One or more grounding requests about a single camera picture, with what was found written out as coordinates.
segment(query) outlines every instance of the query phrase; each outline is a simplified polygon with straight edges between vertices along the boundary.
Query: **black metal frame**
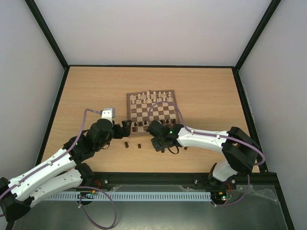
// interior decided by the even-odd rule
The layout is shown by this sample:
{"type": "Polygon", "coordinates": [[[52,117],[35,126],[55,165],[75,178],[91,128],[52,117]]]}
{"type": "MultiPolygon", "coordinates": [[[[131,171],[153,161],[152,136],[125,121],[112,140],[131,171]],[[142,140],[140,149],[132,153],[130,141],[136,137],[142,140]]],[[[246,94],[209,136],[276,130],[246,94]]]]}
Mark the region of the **black metal frame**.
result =
{"type": "MultiPolygon", "coordinates": [[[[252,35],[250,41],[248,42],[246,48],[244,49],[239,61],[237,62],[236,66],[150,66],[150,65],[68,65],[66,62],[62,52],[59,49],[51,31],[49,30],[42,14],[40,13],[36,3],[34,0],[25,0],[29,9],[31,10],[33,16],[35,17],[37,23],[39,24],[40,28],[42,29],[46,39],[49,41],[53,51],[55,52],[56,56],[58,57],[60,63],[62,64],[63,68],[65,69],[62,82],[59,88],[58,95],[56,97],[55,104],[53,106],[53,110],[50,116],[50,120],[47,126],[47,130],[43,139],[43,143],[37,157],[36,165],[39,164],[42,160],[45,147],[47,144],[47,140],[51,131],[51,127],[55,118],[55,114],[59,105],[59,101],[64,89],[65,81],[67,75],[69,73],[70,66],[84,66],[84,67],[155,67],[155,68],[231,68],[233,71],[233,75],[236,82],[236,87],[238,90],[239,98],[242,104],[242,109],[244,112],[244,116],[246,119],[246,123],[248,126],[248,131],[252,139],[254,139],[259,146],[259,137],[255,128],[254,120],[250,111],[250,107],[246,98],[246,94],[244,92],[244,88],[241,82],[241,78],[239,75],[239,70],[243,66],[245,60],[247,59],[248,55],[250,54],[251,50],[253,49],[255,43],[257,42],[258,38],[260,37],[262,31],[264,30],[265,26],[267,25],[268,21],[272,17],[273,13],[275,12],[276,8],[278,7],[281,0],[272,0],[270,5],[268,6],[264,16],[262,17],[260,23],[258,24],[254,34],[252,35]]],[[[208,173],[108,173],[108,172],[96,172],[96,177],[100,178],[100,181],[104,181],[105,179],[108,180],[108,184],[104,184],[105,188],[110,188],[114,185],[119,184],[179,184],[185,187],[195,188],[195,189],[202,189],[201,184],[195,184],[195,180],[201,181],[202,178],[207,177],[208,173]]],[[[247,178],[244,175],[235,175],[236,184],[247,184],[247,178]]],[[[253,173],[250,176],[250,180],[253,184],[260,184],[260,185],[274,185],[276,189],[276,193],[278,196],[279,201],[281,202],[281,207],[283,210],[283,214],[285,217],[285,221],[287,226],[290,230],[294,229],[279,181],[278,177],[275,173],[268,172],[268,168],[266,164],[260,166],[260,173],[253,173]]],[[[13,223],[8,223],[6,230],[11,230],[13,228],[13,223]]]]}

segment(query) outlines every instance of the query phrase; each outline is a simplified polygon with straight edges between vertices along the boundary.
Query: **cable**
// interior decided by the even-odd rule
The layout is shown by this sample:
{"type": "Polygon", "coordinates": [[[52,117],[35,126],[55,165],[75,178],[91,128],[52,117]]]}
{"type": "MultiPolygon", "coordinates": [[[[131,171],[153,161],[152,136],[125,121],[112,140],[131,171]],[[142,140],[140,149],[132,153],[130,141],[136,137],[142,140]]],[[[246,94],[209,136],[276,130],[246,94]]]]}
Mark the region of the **cable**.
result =
{"type": "Polygon", "coordinates": [[[168,151],[170,151],[171,153],[177,155],[179,153],[179,148],[176,146],[177,152],[174,153],[169,147],[167,147],[168,151]]]}
{"type": "Polygon", "coordinates": [[[214,204],[214,207],[226,207],[226,206],[231,206],[231,205],[235,205],[237,203],[239,203],[241,200],[243,200],[243,198],[247,195],[248,191],[249,191],[249,184],[250,184],[250,179],[249,179],[249,175],[248,175],[248,187],[246,188],[245,193],[235,202],[232,202],[230,204],[223,204],[223,205],[217,205],[216,203],[214,203],[214,201],[212,200],[211,203],[214,204]]]}
{"type": "Polygon", "coordinates": [[[172,106],[174,106],[174,107],[176,108],[176,110],[177,110],[178,113],[179,113],[179,116],[180,116],[180,119],[181,119],[181,122],[182,122],[184,128],[185,128],[189,133],[197,134],[197,135],[202,135],[202,136],[207,136],[207,137],[213,137],[213,138],[225,138],[225,139],[232,140],[232,141],[234,141],[234,142],[240,143],[240,144],[245,145],[245,146],[249,147],[250,149],[256,151],[256,152],[262,157],[262,160],[261,160],[260,162],[258,162],[258,163],[255,163],[254,165],[261,165],[261,164],[263,164],[263,163],[265,162],[265,157],[264,157],[263,153],[262,153],[259,149],[257,149],[256,147],[254,147],[254,146],[252,146],[252,145],[250,145],[250,144],[248,144],[248,143],[246,143],[246,142],[244,142],[244,141],[241,141],[241,140],[239,140],[239,139],[237,139],[237,138],[233,138],[233,137],[229,137],[229,136],[225,136],[225,135],[219,135],[219,134],[200,133],[200,132],[194,132],[194,131],[192,131],[191,129],[189,129],[189,128],[186,126],[186,124],[185,124],[185,122],[184,122],[184,119],[183,119],[183,116],[182,116],[182,114],[181,114],[181,111],[179,110],[179,108],[177,107],[177,105],[175,105],[175,104],[172,103],[172,102],[162,101],[162,102],[156,102],[155,104],[153,104],[153,105],[150,107],[150,109],[148,110],[148,122],[150,121],[150,119],[149,119],[149,114],[150,114],[151,110],[152,110],[157,104],[160,104],[160,103],[168,103],[168,104],[170,104],[170,105],[172,105],[172,106]]]}
{"type": "Polygon", "coordinates": [[[96,224],[91,218],[90,216],[87,214],[87,212],[85,211],[85,209],[83,208],[83,205],[81,204],[81,201],[82,201],[82,198],[83,196],[81,196],[80,200],[79,200],[79,207],[82,209],[82,211],[85,213],[86,215],[86,218],[97,228],[99,229],[104,229],[104,230],[107,230],[107,229],[111,229],[115,226],[115,223],[116,223],[116,219],[117,219],[117,209],[116,209],[116,206],[115,206],[115,203],[114,201],[112,200],[112,198],[104,191],[102,191],[101,189],[98,189],[98,188],[94,188],[94,187],[88,187],[88,186],[78,186],[77,188],[86,188],[86,189],[92,189],[92,190],[96,190],[96,191],[99,191],[101,193],[103,193],[104,195],[106,195],[106,197],[111,201],[111,204],[113,205],[114,207],[114,221],[113,223],[111,224],[110,227],[103,227],[103,226],[100,226],[98,224],[96,224]]]}
{"type": "MultiPolygon", "coordinates": [[[[82,120],[82,124],[81,124],[81,128],[80,128],[80,131],[79,131],[79,134],[77,135],[75,141],[73,142],[73,144],[70,146],[70,148],[68,150],[66,150],[63,154],[59,155],[57,158],[55,158],[54,160],[52,160],[51,162],[52,163],[55,163],[56,161],[58,161],[59,159],[61,159],[62,157],[64,157],[67,153],[69,153],[73,147],[76,145],[76,143],[78,142],[82,132],[83,132],[83,128],[84,128],[84,124],[85,124],[85,120],[86,120],[86,113],[87,112],[92,112],[92,113],[96,113],[96,114],[100,114],[101,115],[101,111],[96,111],[96,110],[92,110],[92,109],[85,109],[84,111],[84,114],[83,114],[83,120],[82,120]]],[[[41,167],[35,169],[33,172],[29,173],[27,176],[25,176],[23,179],[21,179],[18,183],[22,183],[24,182],[26,179],[28,179],[30,176],[36,174],[37,172],[41,171],[42,169],[46,168],[47,166],[49,166],[48,163],[42,165],[41,167]]],[[[8,193],[10,192],[12,189],[16,188],[17,185],[14,184],[12,187],[10,187],[9,189],[7,189],[4,193],[2,193],[0,195],[0,200],[8,193]]]]}

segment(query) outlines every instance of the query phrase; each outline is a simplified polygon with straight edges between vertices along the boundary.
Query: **chessboard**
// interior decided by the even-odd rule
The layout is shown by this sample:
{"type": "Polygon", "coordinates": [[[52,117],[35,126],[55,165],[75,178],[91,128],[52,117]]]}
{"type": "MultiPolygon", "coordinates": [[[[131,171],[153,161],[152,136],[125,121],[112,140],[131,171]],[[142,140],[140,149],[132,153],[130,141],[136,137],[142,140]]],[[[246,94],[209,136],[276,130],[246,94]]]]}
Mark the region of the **chessboard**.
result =
{"type": "Polygon", "coordinates": [[[177,105],[174,90],[146,91],[127,93],[127,117],[131,119],[130,137],[149,136],[146,132],[150,122],[160,121],[163,125],[179,124],[179,115],[173,105],[159,103],[155,105],[149,116],[150,107],[156,102],[168,101],[177,105]]]}

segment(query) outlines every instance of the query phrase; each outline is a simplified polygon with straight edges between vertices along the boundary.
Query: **wooden tabletop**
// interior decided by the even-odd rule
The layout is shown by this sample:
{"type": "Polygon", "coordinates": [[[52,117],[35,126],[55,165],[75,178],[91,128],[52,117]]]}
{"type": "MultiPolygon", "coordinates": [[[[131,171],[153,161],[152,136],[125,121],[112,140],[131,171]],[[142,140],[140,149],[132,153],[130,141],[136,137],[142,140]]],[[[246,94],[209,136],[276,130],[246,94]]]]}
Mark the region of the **wooden tabletop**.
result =
{"type": "MultiPolygon", "coordinates": [[[[222,131],[236,126],[248,133],[231,69],[71,67],[43,160],[78,134],[86,108],[114,107],[114,120],[121,124],[127,119],[126,94],[152,89],[175,90],[177,105],[190,127],[222,131]]],[[[89,113],[84,129],[99,118],[89,113]]],[[[156,152],[151,138],[114,139],[107,150],[85,162],[95,172],[203,173],[224,159],[221,153],[194,147],[181,148],[178,155],[156,152]]]]}

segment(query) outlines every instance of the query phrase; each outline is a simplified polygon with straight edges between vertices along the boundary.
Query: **robotic arm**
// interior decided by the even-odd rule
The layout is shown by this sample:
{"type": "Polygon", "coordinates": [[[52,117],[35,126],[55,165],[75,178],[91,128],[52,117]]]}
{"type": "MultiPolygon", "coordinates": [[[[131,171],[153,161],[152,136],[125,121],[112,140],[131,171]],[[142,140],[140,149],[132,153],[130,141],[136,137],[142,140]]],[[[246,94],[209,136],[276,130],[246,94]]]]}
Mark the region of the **robotic arm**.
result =
{"type": "Polygon", "coordinates": [[[101,119],[92,124],[89,130],[82,131],[79,140],[69,153],[63,155],[77,137],[71,138],[62,149],[28,172],[10,180],[2,177],[0,195],[10,190],[0,199],[0,207],[6,220],[19,219],[52,194],[80,185],[89,186],[94,173],[86,163],[82,162],[109,145],[112,139],[121,139],[130,135],[131,120],[123,121],[121,127],[114,124],[113,117],[115,117],[113,108],[104,109],[101,112],[101,119]],[[31,176],[25,182],[20,183],[29,175],[31,176]]]}
{"type": "Polygon", "coordinates": [[[258,144],[238,127],[231,127],[229,131],[206,131],[190,129],[187,131],[183,125],[173,124],[171,127],[162,125],[159,121],[153,121],[147,128],[147,132],[154,138],[151,140],[156,151],[165,148],[199,147],[214,150],[224,154],[225,160],[213,165],[209,180],[211,185],[226,181],[236,173],[251,174],[257,152],[249,147],[222,137],[233,137],[259,149],[258,144]]]}

